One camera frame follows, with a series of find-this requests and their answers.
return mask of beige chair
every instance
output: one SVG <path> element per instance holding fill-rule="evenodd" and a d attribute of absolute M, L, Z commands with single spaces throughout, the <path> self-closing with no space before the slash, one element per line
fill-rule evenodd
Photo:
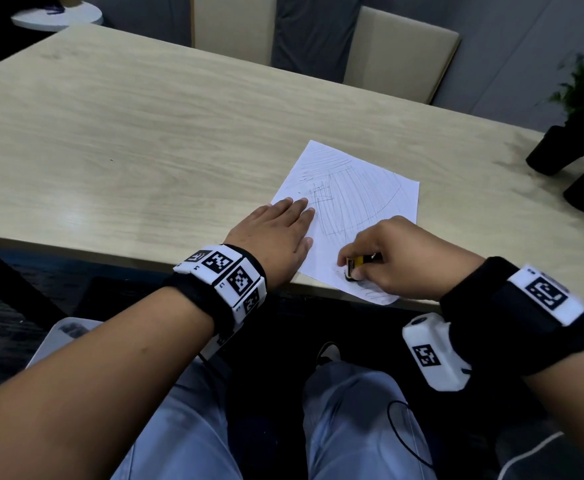
<path fill-rule="evenodd" d="M 192 47 L 270 65 L 277 0 L 190 0 Z"/>
<path fill-rule="evenodd" d="M 364 6 L 343 83 L 429 104 L 459 40 L 456 32 Z"/>

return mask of wooden table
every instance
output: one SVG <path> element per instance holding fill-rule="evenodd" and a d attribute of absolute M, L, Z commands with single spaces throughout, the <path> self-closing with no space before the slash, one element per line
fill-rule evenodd
<path fill-rule="evenodd" d="M 541 135 L 86 25 L 0 63 L 0 245 L 168 270 L 270 201 L 314 139 L 421 181 L 419 224 L 584 298 L 584 214 Z M 321 284 L 305 276 L 296 283 Z"/>

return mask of pencil sketch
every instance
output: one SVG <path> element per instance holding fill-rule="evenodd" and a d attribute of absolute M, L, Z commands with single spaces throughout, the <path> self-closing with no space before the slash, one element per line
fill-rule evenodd
<path fill-rule="evenodd" d="M 402 215 L 416 221 L 419 183 L 311 141 L 274 201 L 306 197 L 316 215 L 308 235 L 314 246 L 301 272 L 375 303 L 391 297 L 372 283 L 345 281 L 336 254 L 356 234 L 382 219 Z"/>

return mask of person's right hand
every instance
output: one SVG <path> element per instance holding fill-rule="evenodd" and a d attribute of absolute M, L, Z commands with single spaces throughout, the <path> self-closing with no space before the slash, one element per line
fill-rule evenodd
<path fill-rule="evenodd" d="M 369 280 L 383 291 L 404 298 L 435 301 L 482 265 L 484 258 L 460 248 L 400 216 L 385 219 L 357 234 L 339 251 L 346 257 L 381 253 L 383 263 L 367 263 L 352 272 L 356 280 Z"/>

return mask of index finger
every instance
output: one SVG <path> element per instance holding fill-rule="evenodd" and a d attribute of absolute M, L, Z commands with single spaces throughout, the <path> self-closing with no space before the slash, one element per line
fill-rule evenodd
<path fill-rule="evenodd" d="M 378 243 L 378 224 L 368 227 L 357 234 L 354 242 L 351 242 L 339 251 L 337 266 L 345 266 L 346 258 L 365 256 L 383 252 Z"/>

